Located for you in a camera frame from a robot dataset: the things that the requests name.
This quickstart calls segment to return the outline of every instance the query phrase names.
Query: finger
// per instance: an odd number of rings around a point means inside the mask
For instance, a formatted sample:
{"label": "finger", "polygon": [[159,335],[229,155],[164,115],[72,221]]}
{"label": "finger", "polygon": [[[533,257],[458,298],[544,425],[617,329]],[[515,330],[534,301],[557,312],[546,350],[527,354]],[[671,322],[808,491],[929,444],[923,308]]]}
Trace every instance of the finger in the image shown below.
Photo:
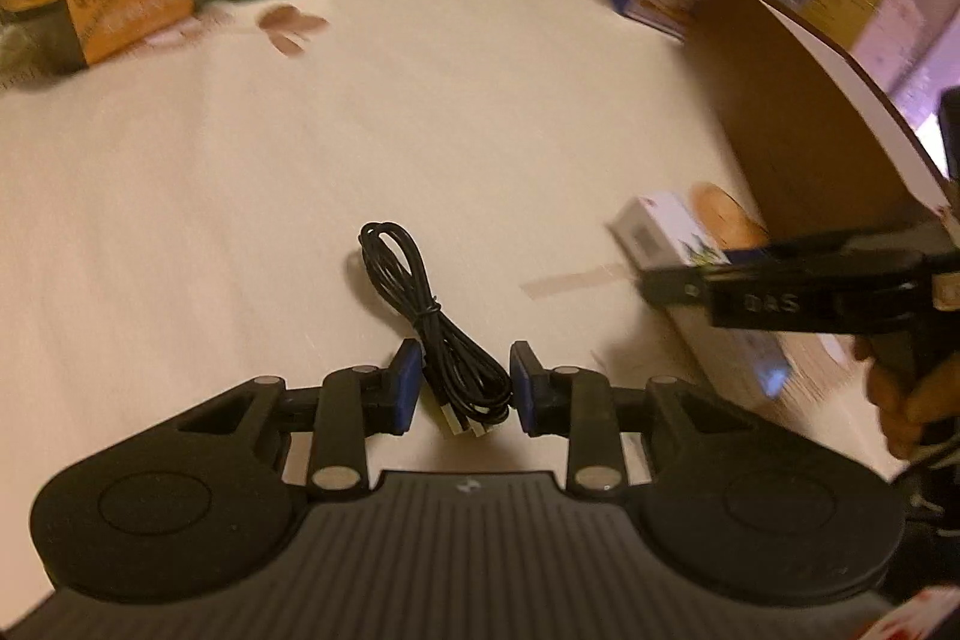
{"label": "finger", "polygon": [[901,461],[910,461],[914,445],[910,442],[899,442],[899,440],[896,439],[888,439],[887,450],[893,458],[899,458]]}
{"label": "finger", "polygon": [[858,362],[864,362],[864,360],[867,360],[869,357],[874,355],[874,348],[872,348],[872,345],[870,345],[870,340],[868,340],[865,336],[858,336],[853,340],[851,353],[853,353],[854,360],[858,360]]}
{"label": "finger", "polygon": [[889,369],[873,365],[867,373],[867,399],[887,413],[896,413],[904,405],[904,394]]}
{"label": "finger", "polygon": [[912,423],[930,423],[960,415],[960,353],[954,353],[907,400],[904,413]]}
{"label": "finger", "polygon": [[877,417],[880,420],[880,431],[887,439],[907,444],[920,442],[923,426],[919,423],[910,423],[899,413],[887,413],[886,410],[880,410]]}

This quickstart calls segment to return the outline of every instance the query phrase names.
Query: black cord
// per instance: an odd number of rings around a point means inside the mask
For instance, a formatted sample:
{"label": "black cord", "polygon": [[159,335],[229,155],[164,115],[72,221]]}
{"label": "black cord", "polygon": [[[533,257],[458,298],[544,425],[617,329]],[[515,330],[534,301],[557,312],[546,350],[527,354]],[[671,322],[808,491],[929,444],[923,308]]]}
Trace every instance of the black cord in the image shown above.
{"label": "black cord", "polygon": [[[406,266],[383,237],[397,243]],[[440,311],[414,239],[397,223],[368,223],[358,239],[373,287],[416,329],[424,346],[424,378],[440,405],[449,403],[461,417],[482,424],[505,420],[510,376]]]}

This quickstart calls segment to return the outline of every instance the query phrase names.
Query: food container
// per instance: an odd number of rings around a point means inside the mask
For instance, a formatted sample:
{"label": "food container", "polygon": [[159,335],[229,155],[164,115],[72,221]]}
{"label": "food container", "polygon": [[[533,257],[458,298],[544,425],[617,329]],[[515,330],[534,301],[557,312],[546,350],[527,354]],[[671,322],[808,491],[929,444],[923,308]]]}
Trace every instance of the food container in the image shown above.
{"label": "food container", "polygon": [[52,71],[69,73],[191,15],[204,0],[0,0]]}

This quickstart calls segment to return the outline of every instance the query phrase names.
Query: table surface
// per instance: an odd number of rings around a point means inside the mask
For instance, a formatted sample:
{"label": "table surface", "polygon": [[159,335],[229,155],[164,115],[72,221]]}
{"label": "table surface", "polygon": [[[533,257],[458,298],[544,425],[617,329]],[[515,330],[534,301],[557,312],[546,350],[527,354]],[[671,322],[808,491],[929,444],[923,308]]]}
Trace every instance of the table surface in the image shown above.
{"label": "table surface", "polygon": [[[367,221],[413,234],[445,312],[503,362],[526,339],[614,384],[696,376],[629,281],[525,289],[622,263],[606,224],[632,194],[710,180],[749,202],[678,42],[602,0],[291,3],[330,23],[299,57],[253,4],[0,97],[0,626],[49,588],[27,519],[56,471],[253,376],[389,359],[410,329],[359,266]],[[880,450],[848,423],[824,438]],[[373,475],[565,468],[515,416],[451,439],[423,405],[368,453]]]}

